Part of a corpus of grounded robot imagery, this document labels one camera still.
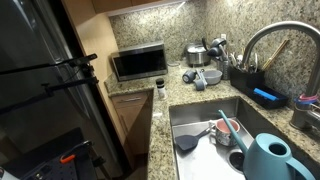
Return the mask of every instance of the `drain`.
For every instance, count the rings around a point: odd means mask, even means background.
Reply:
[[[230,151],[227,156],[227,161],[232,169],[243,174],[244,155],[239,149]]]

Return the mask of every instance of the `sink basin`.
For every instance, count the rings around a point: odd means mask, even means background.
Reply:
[[[228,118],[239,122],[239,135],[247,147],[260,133],[270,133],[283,139],[291,148],[293,156],[303,163],[320,179],[320,166],[308,158],[308,155],[290,143],[280,131],[264,119],[255,109],[241,98],[174,106],[169,108],[170,123],[174,138],[181,135],[197,135],[209,127],[209,120],[220,119],[218,110],[224,111]],[[181,180],[189,179],[245,179],[241,172],[243,156],[238,146],[226,147],[215,142],[209,133],[199,140],[198,146],[190,152],[182,152],[173,145],[177,174]]]

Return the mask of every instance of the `black spatula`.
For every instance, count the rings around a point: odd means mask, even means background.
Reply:
[[[207,128],[206,130],[202,131],[200,134],[196,136],[191,136],[191,135],[183,135],[183,136],[178,136],[175,138],[176,145],[179,146],[179,148],[182,151],[189,151],[198,145],[199,139],[207,135],[210,132],[211,128]]]

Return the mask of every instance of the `faucet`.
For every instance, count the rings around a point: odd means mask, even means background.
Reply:
[[[294,29],[302,31],[309,35],[316,43],[318,51],[316,57],[317,60],[313,65],[312,72],[307,84],[307,89],[304,93],[305,97],[315,97],[317,96],[317,92],[320,87],[320,31],[309,24],[299,21],[282,21],[262,28],[250,39],[249,43],[247,44],[244,51],[242,63],[240,64],[240,70],[248,72],[249,57],[253,46],[259,39],[271,32],[284,29]],[[312,125],[320,129],[320,114],[311,111],[310,109],[310,104],[295,103],[294,113],[290,121],[290,125],[299,130],[309,130],[312,128]]]

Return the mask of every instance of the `stainless steel microwave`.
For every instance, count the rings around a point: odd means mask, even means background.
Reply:
[[[127,81],[168,73],[162,41],[120,49],[111,54],[118,81]]]

